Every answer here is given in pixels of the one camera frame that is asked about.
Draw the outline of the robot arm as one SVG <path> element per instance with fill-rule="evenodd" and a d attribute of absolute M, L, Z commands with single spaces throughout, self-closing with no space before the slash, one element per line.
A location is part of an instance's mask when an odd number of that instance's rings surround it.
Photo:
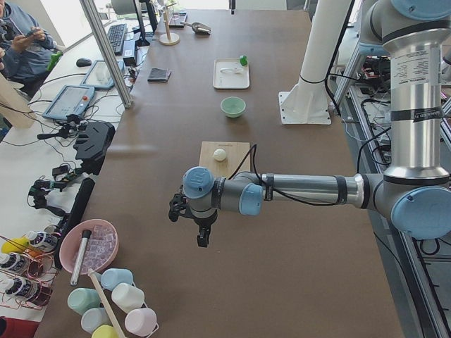
<path fill-rule="evenodd" d="M 390 54 L 391 162 L 383 173 L 243 172 L 226 179 L 194 167 L 169 203 L 169 218 L 193 219 L 200 247 L 209 244 L 220 210 L 257 215 L 263 202 L 274 199 L 312 206 L 352 204 L 380 213 L 415 239 L 446 235 L 450 176 L 440 165 L 440 56 L 449 34 L 449 1 L 374 1 L 363 17 L 361 35 Z"/>

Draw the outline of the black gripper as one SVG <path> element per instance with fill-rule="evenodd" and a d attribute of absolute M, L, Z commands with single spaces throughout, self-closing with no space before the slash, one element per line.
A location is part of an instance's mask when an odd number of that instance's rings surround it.
<path fill-rule="evenodd" d="M 179 217 L 189 218 L 199 226 L 197 235 L 198 247 L 207 248 L 209 246 L 209 236 L 211 226 L 216 222 L 218 213 L 216 209 L 197 211 L 190 204 L 189 199 L 181 192 L 175 193 L 169 202 L 168 217 L 170 221 L 177 222 Z"/>

